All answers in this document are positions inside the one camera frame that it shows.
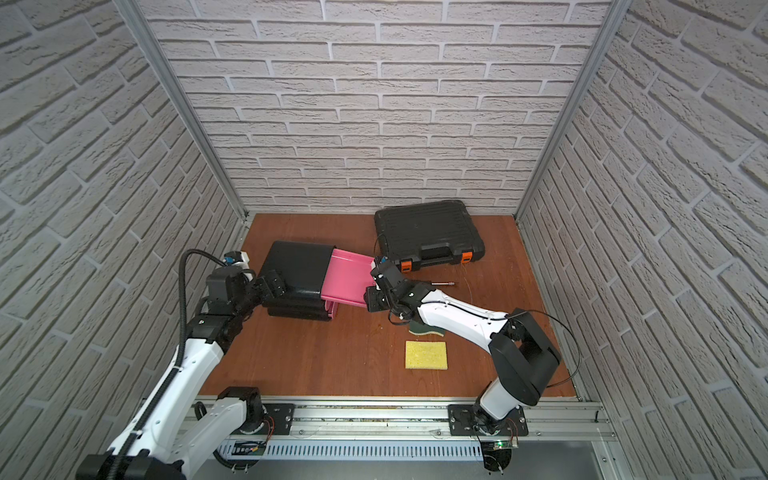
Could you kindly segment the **black drawer cabinet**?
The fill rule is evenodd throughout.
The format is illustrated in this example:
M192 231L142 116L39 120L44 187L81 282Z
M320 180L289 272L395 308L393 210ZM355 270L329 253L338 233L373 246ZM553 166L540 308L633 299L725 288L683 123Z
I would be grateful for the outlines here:
M275 271L285 293L263 304L272 317L330 321L333 302L322 298L322 288L334 251L331 245L275 241L262 264L260 275Z

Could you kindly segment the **green yellow scouring sponge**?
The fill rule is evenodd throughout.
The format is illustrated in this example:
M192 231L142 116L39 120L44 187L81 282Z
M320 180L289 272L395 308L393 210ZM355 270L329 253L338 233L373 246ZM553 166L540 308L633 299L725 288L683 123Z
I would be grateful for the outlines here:
M437 335L443 337L445 335L445 330L440 327L429 326L415 321L409 323L409 332L415 336Z

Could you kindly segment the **pink drawer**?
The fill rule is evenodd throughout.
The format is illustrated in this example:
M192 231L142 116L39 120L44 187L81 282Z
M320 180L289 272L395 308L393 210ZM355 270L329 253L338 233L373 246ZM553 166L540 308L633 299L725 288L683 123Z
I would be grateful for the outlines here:
M374 258L335 248L321 290L321 299L331 319L340 305L366 309L365 293L374 286L371 276Z

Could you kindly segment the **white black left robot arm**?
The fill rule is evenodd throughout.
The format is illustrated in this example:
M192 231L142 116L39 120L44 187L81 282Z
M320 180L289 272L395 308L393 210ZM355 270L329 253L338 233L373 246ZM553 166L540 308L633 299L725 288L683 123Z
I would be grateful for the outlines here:
M256 274L246 253L216 259L207 295L187 314L186 265L178 264L180 333L171 364L128 426L101 454L86 456L78 479L190 479L224 440L236 431L271 437L275 422L255 387L229 387L185 434L187 412L220 363L244 322L264 303L282 296L285 283L274 270Z

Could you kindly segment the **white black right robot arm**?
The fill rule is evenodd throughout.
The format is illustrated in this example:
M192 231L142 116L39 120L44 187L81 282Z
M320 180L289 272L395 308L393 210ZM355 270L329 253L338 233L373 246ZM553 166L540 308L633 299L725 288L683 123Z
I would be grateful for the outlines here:
M483 309L453 298L436 286L410 280L385 257L376 257L374 285L364 300L370 312L388 311L401 324L419 324L455 334L490 355L496 378L472 407L472 428L500 432L513 412L535 406L556 385L561 352L535 320L534 310L511 313Z

